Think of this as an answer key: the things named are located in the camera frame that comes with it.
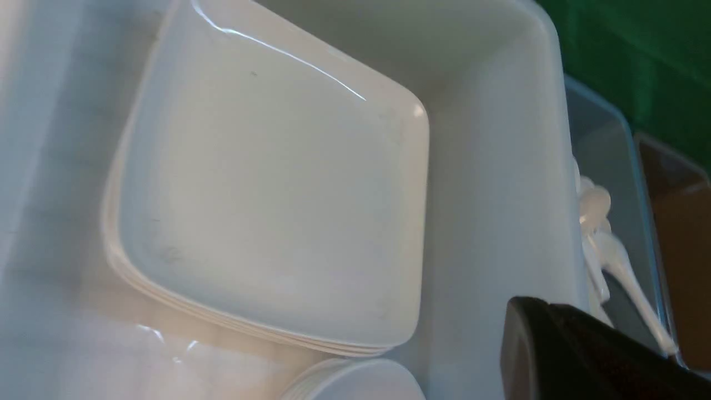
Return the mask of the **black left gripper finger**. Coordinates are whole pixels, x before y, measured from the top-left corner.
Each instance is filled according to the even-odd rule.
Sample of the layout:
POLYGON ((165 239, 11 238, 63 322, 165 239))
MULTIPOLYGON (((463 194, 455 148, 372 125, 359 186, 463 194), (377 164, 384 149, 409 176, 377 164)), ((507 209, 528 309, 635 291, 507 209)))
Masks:
POLYGON ((708 399, 709 381, 586 312, 540 298, 506 304, 506 399, 708 399))

